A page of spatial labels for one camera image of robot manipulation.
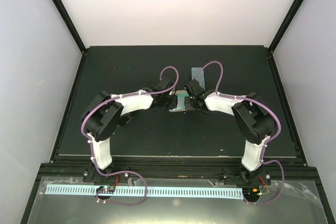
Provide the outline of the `grey fuzzy glasses case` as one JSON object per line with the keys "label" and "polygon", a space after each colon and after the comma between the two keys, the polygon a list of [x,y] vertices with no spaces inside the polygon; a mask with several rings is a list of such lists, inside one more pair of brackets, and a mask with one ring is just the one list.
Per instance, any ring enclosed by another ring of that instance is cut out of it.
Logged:
{"label": "grey fuzzy glasses case", "polygon": [[178,90],[175,92],[175,95],[177,96],[177,105],[174,109],[169,109],[170,112],[181,112],[186,111],[185,109],[185,98],[189,97],[189,94],[186,90]]}

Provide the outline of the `blue fuzzy glasses case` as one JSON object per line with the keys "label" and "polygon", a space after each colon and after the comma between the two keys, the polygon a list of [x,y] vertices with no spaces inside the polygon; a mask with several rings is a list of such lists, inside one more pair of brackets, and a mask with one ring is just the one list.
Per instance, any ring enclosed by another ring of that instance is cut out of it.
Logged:
{"label": "blue fuzzy glasses case", "polygon": [[197,80],[200,86],[205,89],[204,69],[202,67],[193,67],[191,69],[191,76],[192,79]]}

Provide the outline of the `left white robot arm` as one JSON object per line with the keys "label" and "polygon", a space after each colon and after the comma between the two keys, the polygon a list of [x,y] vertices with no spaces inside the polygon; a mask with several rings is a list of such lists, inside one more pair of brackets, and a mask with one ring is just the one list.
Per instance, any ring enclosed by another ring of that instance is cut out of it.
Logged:
{"label": "left white robot arm", "polygon": [[126,94],[98,93],[85,110],[80,127],[81,134],[88,139],[90,159],[96,165],[94,175],[102,182],[113,174],[110,139],[120,125],[121,118],[127,118],[139,110],[155,105],[154,100],[168,98],[176,82],[162,78],[152,88],[140,89]]}

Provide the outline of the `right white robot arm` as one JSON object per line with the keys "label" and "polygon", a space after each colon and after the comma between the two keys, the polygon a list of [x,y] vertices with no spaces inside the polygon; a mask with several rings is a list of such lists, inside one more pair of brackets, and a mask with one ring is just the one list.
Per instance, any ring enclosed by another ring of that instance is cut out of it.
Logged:
{"label": "right white robot arm", "polygon": [[245,138],[241,159],[243,167],[238,171],[238,176],[243,183],[252,183],[258,177],[257,170],[264,162],[268,143],[281,131],[279,118],[255,92],[249,95],[230,95],[205,91],[197,80],[188,82],[184,88],[188,94],[184,102],[186,110],[215,111],[234,116]]}

